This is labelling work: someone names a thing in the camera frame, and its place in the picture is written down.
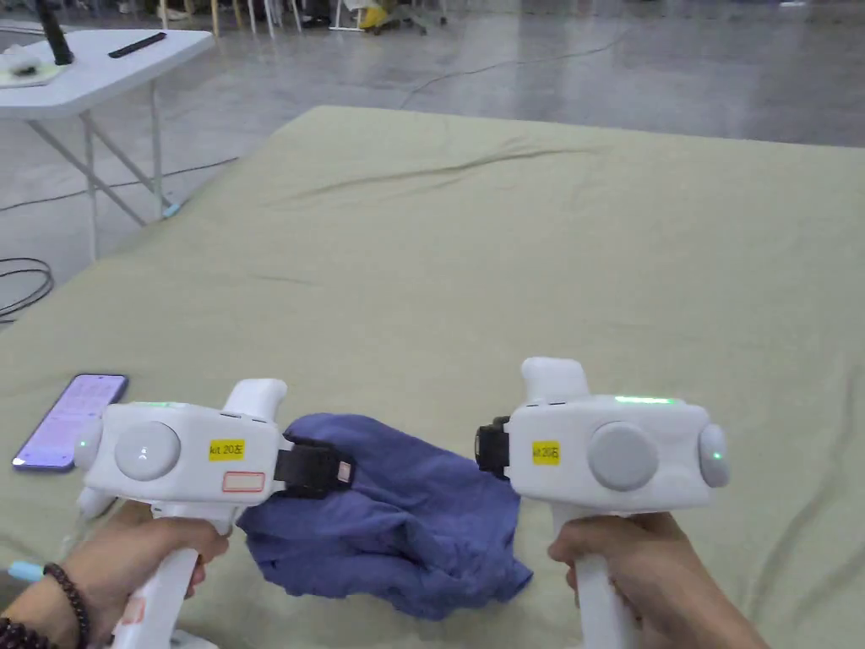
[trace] black cylindrical object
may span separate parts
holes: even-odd
[[[63,35],[63,30],[60,29],[60,24],[57,22],[57,16],[48,6],[48,0],[35,0],[36,12],[39,14],[39,20],[42,23],[42,30],[45,32],[45,37],[48,39],[48,45],[51,46],[51,51],[54,52],[54,63],[59,66],[67,66],[75,60],[75,55],[69,49],[69,44],[66,42],[66,37]]]

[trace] white folding table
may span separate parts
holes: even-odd
[[[69,48],[75,62],[63,74],[46,86],[8,88],[0,90],[0,119],[20,119],[53,146],[72,166],[87,179],[87,193],[93,206],[91,214],[90,253],[95,260],[99,254],[96,240],[96,190],[111,198],[138,224],[145,220],[117,193],[99,178],[94,169],[93,135],[154,196],[156,218],[173,213],[176,206],[163,195],[162,140],[159,128],[157,79],[189,61],[214,44],[213,35],[206,31],[172,30],[168,36],[153,45],[119,59],[109,52],[122,48],[157,33],[155,29],[99,29],[75,31],[67,34]],[[53,61],[48,42],[28,45],[26,49],[43,61]],[[133,88],[149,84],[151,104],[151,134],[153,138],[153,178],[150,179],[123,150],[94,121],[91,110]],[[73,154],[43,122],[51,119],[78,116],[84,125],[84,160]]]

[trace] crumpled blue towel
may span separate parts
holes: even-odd
[[[520,498],[508,482],[356,414],[311,414],[288,429],[352,454],[356,475],[324,500],[275,496],[243,514],[269,582],[292,595],[371,593],[427,620],[508,601],[529,583],[514,558]]]

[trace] gray concrete floor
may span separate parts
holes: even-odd
[[[426,37],[411,29],[300,37],[287,22],[276,41],[263,25],[257,38],[231,29],[226,14],[219,48],[162,82],[165,169],[245,155],[321,104],[865,145],[865,8],[856,4],[467,2],[517,12],[463,13]],[[112,24],[134,26],[128,19]],[[27,40],[0,34],[0,48],[10,39]],[[134,159],[150,164],[144,93],[111,101],[95,116]],[[82,149],[74,120],[51,126]],[[107,151],[97,155],[103,178],[131,180]],[[217,173],[180,173],[166,185],[182,200]],[[5,207],[83,187],[26,125],[0,121],[0,258],[42,258],[60,282],[82,270],[85,196]],[[144,206],[141,187],[119,194]],[[107,199],[99,206],[100,244],[110,253],[137,227]],[[0,304],[35,281],[0,280]]]

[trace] coiled black cable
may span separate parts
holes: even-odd
[[[15,322],[15,319],[10,316],[23,311],[28,306],[33,306],[36,302],[45,298],[54,290],[54,274],[51,272],[51,266],[46,262],[35,259],[34,257],[7,257],[5,259],[0,259],[0,268],[9,264],[28,264],[31,267],[15,268],[14,270],[0,273],[0,280],[12,275],[36,273],[42,276],[42,284],[26,297],[10,304],[0,306],[0,325],[10,325]]]

